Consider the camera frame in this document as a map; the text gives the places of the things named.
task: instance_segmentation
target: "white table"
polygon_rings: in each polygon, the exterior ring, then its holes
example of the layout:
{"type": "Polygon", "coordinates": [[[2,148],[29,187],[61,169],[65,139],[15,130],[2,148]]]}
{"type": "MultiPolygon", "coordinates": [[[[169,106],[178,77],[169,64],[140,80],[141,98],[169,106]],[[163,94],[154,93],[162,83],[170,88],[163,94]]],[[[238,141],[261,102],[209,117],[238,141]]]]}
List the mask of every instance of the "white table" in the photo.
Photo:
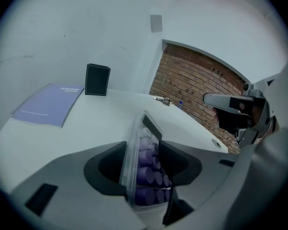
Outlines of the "white table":
{"type": "Polygon", "coordinates": [[[128,141],[133,120],[141,110],[147,110],[162,128],[162,140],[228,153],[220,140],[174,105],[165,106],[145,94],[108,90],[107,96],[93,96],[83,92],[62,128],[8,120],[0,132],[0,188],[10,193],[60,156],[128,141]]]}

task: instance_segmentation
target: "purple notebook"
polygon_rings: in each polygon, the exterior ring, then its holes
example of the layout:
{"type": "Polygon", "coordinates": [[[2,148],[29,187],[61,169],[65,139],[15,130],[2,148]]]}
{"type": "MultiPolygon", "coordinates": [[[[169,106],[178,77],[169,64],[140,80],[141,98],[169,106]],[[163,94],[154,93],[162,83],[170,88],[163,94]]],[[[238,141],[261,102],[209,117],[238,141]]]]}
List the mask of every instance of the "purple notebook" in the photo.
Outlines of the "purple notebook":
{"type": "Polygon", "coordinates": [[[13,112],[12,117],[24,122],[62,127],[66,116],[84,86],[48,84],[39,89],[13,112]]]}

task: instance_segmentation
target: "spiral binding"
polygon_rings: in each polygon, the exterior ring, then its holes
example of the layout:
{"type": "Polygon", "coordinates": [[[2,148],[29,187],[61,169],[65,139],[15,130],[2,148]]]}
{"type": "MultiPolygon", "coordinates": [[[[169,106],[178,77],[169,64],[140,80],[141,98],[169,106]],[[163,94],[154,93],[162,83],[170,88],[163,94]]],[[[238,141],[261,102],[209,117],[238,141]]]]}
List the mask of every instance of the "spiral binding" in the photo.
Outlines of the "spiral binding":
{"type": "Polygon", "coordinates": [[[31,96],[29,96],[25,101],[23,101],[13,112],[12,115],[15,114],[26,102],[28,102],[31,98],[33,98],[37,93],[41,92],[43,89],[47,88],[51,83],[45,85],[44,87],[37,90],[35,93],[33,93],[31,96]]]}

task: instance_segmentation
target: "black box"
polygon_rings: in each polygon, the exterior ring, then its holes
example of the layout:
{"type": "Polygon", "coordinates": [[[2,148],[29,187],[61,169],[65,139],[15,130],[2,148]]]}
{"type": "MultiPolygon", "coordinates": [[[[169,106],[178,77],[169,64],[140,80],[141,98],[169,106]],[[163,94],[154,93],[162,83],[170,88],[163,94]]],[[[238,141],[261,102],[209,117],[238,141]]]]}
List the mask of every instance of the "black box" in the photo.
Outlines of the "black box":
{"type": "Polygon", "coordinates": [[[110,68],[95,64],[87,65],[85,94],[106,95],[110,68]]]}

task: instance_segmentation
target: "bottle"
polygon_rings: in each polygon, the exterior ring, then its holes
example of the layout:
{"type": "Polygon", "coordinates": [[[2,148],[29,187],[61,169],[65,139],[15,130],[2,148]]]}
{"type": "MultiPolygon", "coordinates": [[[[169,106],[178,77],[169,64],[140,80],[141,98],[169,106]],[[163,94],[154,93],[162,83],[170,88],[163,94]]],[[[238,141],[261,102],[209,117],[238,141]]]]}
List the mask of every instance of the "bottle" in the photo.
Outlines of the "bottle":
{"type": "Polygon", "coordinates": [[[183,104],[183,101],[180,101],[179,106],[178,106],[179,109],[182,109],[182,104],[183,104]]]}

